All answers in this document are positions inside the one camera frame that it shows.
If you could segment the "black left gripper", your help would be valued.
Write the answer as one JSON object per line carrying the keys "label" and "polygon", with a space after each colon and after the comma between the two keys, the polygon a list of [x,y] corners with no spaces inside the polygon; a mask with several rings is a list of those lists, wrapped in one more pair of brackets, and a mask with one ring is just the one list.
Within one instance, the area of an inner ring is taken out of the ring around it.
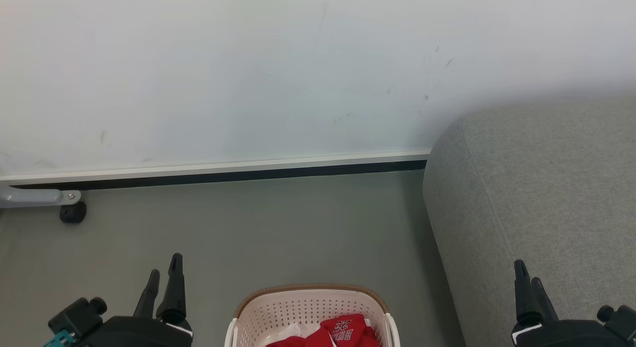
{"label": "black left gripper", "polygon": [[153,318],[160,272],[153,268],[133,317],[89,319],[91,347],[190,347],[194,336],[186,323],[185,278],[182,254],[173,254],[163,300]]}

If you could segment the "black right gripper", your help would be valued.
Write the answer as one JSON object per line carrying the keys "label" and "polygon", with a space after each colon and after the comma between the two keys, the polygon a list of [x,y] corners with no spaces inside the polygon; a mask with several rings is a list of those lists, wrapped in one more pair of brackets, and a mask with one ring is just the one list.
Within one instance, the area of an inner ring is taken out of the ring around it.
{"label": "black right gripper", "polygon": [[616,334],[591,320],[561,320],[542,281],[531,276],[522,260],[514,262],[516,326],[512,341],[516,347],[615,347]]}

